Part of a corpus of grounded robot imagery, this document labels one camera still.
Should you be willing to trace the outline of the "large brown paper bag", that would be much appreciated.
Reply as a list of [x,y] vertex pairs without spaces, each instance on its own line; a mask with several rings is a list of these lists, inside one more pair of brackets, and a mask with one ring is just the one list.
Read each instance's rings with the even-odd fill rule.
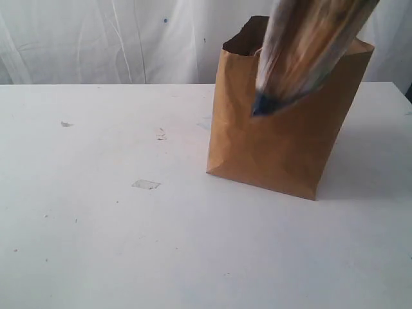
[[323,86],[267,117],[253,117],[268,17],[252,16],[220,53],[207,172],[314,200],[374,47],[355,39]]

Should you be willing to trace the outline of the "spaghetti packet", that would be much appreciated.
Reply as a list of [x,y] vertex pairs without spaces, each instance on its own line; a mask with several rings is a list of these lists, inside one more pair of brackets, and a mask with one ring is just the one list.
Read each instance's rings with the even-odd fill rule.
[[280,1],[260,49],[252,116],[271,115],[317,90],[377,1]]

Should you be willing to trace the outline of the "torn white paper scrap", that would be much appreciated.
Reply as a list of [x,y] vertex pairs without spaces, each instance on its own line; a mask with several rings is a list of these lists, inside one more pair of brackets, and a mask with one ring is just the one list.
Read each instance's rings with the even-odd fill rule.
[[156,139],[157,140],[167,140],[167,135],[162,128],[158,129],[158,132],[156,134]]

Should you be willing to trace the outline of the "clear tape patch on table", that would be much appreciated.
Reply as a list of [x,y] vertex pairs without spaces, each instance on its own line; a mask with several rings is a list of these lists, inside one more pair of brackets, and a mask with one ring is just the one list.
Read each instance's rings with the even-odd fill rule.
[[153,190],[157,189],[160,186],[160,183],[140,179],[135,181],[131,186],[139,189]]

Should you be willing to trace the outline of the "white backdrop curtain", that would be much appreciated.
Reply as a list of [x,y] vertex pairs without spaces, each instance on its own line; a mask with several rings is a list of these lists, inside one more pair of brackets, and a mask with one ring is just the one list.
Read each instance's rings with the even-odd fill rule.
[[2,84],[212,83],[273,1],[2,1]]

